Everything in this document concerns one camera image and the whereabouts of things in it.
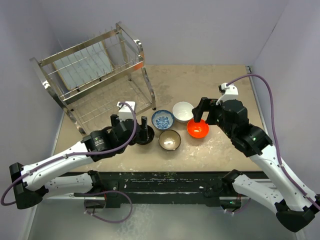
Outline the olive beige bowl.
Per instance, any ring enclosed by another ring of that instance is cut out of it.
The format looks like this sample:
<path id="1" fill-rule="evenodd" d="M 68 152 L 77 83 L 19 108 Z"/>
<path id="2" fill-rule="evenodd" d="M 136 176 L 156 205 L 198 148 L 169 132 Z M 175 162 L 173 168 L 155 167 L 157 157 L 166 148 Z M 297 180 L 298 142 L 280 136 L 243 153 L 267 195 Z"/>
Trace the olive beige bowl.
<path id="1" fill-rule="evenodd" d="M 130 146 L 133 146 L 135 144 L 138 145 L 147 145 L 151 143 L 154 139 L 155 132 L 153 128 L 149 125 L 147 125 L 147 128 L 144 129 L 140 125 L 137 125 L 136 133 L 134 138 L 129 143 Z"/>

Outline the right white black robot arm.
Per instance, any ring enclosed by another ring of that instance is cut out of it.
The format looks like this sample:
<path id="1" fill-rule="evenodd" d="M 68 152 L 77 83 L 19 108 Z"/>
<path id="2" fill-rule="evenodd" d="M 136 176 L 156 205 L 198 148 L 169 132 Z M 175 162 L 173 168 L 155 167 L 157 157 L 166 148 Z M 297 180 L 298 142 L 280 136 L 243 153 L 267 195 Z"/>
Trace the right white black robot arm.
<path id="1" fill-rule="evenodd" d="M 233 99 L 219 103 L 217 99 L 202 97 L 192 110 L 194 121 L 198 123 L 204 112 L 208 113 L 206 123 L 218 126 L 275 186 L 275 189 L 266 187 L 234 169 L 222 178 L 223 192 L 228 196 L 245 195 L 260 203 L 293 233 L 306 227 L 319 213 L 320 196 L 277 157 L 275 144 L 263 129 L 249 122 L 248 110 L 242 102 Z"/>

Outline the blue floral ceramic bowl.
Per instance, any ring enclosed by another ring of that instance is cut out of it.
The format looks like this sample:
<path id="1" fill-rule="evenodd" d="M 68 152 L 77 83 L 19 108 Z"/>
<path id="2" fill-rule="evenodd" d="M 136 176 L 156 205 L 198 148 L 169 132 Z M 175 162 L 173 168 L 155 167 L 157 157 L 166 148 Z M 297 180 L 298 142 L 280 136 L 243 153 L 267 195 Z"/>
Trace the blue floral ceramic bowl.
<path id="1" fill-rule="evenodd" d="M 174 115 L 168 110 L 157 110 L 151 117 L 152 125 L 158 130 L 168 130 L 175 122 Z"/>

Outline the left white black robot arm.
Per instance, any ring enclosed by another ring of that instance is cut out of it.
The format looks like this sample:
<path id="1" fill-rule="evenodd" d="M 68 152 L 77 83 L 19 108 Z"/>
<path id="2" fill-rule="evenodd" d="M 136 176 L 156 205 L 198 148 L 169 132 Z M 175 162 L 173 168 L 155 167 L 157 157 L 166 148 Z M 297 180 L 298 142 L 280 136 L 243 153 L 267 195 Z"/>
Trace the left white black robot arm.
<path id="1" fill-rule="evenodd" d="M 43 199 L 68 193 L 89 193 L 98 196 L 103 184 L 96 173 L 84 173 L 74 178 L 63 175 L 77 167 L 112 158 L 122 154 L 127 146 L 146 145 L 153 140 L 148 136 L 151 127 L 148 118 L 135 116 L 121 120 L 116 114 L 111 117 L 111 126 L 95 130 L 70 148 L 40 162 L 30 165 L 14 163 L 9 166 L 14 192 L 12 204 L 19 210 L 31 208 Z"/>

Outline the orange plastic bowl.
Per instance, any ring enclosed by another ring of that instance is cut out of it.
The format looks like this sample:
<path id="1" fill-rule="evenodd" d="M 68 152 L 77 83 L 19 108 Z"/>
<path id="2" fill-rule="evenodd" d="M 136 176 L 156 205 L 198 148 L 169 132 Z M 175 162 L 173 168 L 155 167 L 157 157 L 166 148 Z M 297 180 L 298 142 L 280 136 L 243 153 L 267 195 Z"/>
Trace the orange plastic bowl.
<path id="1" fill-rule="evenodd" d="M 210 131 L 209 125 L 203 119 L 200 122 L 195 122 L 194 119 L 191 119 L 187 123 L 186 129 L 189 135 L 196 139 L 206 137 Z"/>

